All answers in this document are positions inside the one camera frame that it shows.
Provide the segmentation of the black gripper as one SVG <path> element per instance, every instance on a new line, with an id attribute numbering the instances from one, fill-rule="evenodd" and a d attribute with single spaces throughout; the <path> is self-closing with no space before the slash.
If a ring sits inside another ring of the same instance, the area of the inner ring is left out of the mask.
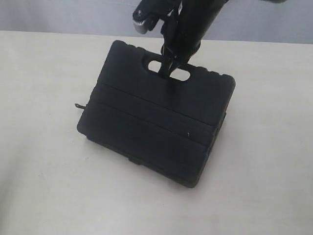
<path id="1" fill-rule="evenodd" d="M 190 60 L 226 0 L 183 0 L 164 23 L 161 34 L 161 67 L 158 74 L 167 78 Z"/>

